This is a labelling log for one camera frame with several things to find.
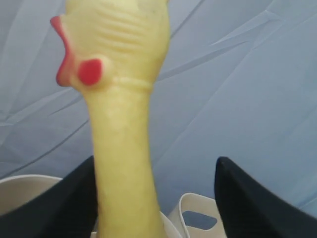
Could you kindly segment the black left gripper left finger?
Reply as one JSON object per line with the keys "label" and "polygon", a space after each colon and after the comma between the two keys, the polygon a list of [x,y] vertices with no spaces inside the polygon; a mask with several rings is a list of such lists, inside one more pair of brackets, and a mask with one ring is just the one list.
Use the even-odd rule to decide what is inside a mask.
{"label": "black left gripper left finger", "polygon": [[2,238],[94,238],[94,158],[65,178],[19,175],[0,181]]}

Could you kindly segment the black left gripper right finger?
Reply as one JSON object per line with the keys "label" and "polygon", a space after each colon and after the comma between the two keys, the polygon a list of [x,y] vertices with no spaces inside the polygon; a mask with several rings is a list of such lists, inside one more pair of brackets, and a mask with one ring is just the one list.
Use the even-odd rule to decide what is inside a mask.
{"label": "black left gripper right finger", "polygon": [[214,194],[228,238],[316,238],[317,220],[263,187],[228,157],[215,167]]}

